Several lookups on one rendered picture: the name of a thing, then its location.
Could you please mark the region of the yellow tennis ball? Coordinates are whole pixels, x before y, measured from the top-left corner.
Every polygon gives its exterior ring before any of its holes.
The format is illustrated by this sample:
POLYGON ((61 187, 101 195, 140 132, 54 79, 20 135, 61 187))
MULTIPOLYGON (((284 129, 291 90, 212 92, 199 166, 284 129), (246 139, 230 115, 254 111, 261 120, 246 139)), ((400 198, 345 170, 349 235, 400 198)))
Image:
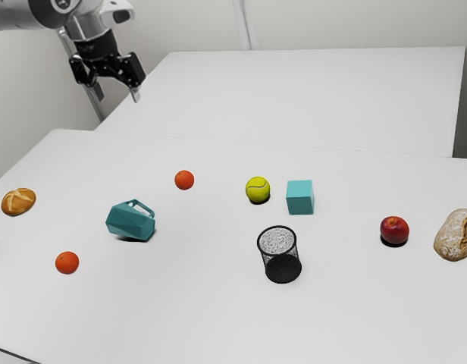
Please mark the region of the yellow tennis ball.
POLYGON ((245 192, 250 202, 264 203, 270 197, 271 188, 264 177, 255 176, 246 182, 245 192))

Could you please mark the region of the teal faceted mug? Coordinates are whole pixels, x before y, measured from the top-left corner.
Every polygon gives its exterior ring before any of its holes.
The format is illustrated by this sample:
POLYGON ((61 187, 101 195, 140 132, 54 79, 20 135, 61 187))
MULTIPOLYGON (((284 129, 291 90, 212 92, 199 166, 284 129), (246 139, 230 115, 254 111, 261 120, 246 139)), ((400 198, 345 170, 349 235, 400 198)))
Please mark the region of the teal faceted mug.
POLYGON ((105 225, 111 234, 147 241, 155 233, 155 213, 139 200, 132 199, 113 206, 105 225))

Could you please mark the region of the teal cube block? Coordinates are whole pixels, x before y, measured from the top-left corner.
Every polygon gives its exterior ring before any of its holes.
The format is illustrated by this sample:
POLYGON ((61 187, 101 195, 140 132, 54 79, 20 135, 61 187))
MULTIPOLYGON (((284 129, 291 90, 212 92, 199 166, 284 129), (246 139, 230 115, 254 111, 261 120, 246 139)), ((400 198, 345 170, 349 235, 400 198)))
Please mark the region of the teal cube block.
POLYGON ((313 215, 314 192, 311 180, 289 180, 286 201, 290 215, 313 215))

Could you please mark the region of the round bread roll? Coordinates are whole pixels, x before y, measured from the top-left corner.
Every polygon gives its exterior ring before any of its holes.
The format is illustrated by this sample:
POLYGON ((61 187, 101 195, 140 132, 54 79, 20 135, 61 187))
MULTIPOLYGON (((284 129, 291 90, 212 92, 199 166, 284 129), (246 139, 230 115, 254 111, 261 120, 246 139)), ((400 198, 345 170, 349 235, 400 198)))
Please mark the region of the round bread roll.
POLYGON ((29 211, 36 202, 36 194, 28 188, 17 188, 2 198, 1 210, 8 216, 18 216, 29 211))

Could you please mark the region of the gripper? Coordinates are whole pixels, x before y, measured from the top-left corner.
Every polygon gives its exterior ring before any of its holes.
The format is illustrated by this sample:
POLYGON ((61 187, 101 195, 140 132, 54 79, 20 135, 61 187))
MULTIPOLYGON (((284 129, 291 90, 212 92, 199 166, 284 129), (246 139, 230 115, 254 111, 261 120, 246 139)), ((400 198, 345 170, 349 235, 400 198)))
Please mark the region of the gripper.
POLYGON ((104 93, 98 77, 121 79, 133 101, 140 101, 139 91, 146 79, 146 72, 136 53, 119 57, 117 42, 111 30, 90 41, 74 41, 74 45, 77 51, 70 56, 69 64, 78 84, 85 86, 102 101, 104 93))

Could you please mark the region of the black mesh pen holder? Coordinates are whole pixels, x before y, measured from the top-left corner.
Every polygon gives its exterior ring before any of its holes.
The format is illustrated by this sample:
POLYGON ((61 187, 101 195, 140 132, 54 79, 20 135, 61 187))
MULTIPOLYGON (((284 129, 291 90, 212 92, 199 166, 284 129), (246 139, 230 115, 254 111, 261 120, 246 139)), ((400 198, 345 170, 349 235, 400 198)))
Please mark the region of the black mesh pen holder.
POLYGON ((300 276, 302 263, 297 249, 297 236, 290 227, 267 227, 260 233, 256 243, 270 281, 288 284, 300 276))

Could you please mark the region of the orange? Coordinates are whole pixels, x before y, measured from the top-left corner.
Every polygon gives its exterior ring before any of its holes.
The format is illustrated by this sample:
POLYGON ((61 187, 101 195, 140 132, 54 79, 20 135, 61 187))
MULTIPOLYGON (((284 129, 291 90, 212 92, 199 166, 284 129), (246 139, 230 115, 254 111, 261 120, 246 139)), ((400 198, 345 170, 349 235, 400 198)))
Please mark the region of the orange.
POLYGON ((79 264, 78 255, 71 251, 62 252, 55 259, 55 268, 65 275, 73 274, 78 269, 79 264))
POLYGON ((195 177, 192 172, 181 170, 175 174, 174 183, 178 189, 188 190, 194 185, 195 177))

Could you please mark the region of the red apple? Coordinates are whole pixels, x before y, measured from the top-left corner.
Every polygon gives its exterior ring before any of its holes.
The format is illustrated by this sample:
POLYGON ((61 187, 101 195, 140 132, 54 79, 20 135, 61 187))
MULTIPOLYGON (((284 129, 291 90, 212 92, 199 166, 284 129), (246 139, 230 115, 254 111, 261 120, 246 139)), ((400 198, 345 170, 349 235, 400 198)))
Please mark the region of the red apple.
POLYGON ((381 221, 380 235, 386 242, 400 245, 409 238, 409 225, 399 216, 388 216, 381 221))

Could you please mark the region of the rustic bread loaf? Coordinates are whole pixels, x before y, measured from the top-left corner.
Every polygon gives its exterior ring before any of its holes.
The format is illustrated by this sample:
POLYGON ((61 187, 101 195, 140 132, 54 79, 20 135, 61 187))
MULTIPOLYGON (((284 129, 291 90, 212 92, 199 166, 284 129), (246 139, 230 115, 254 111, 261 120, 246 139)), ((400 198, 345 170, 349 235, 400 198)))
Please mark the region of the rustic bread loaf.
POLYGON ((467 257, 467 209, 454 210, 447 216, 433 247, 441 258, 450 262, 467 257))

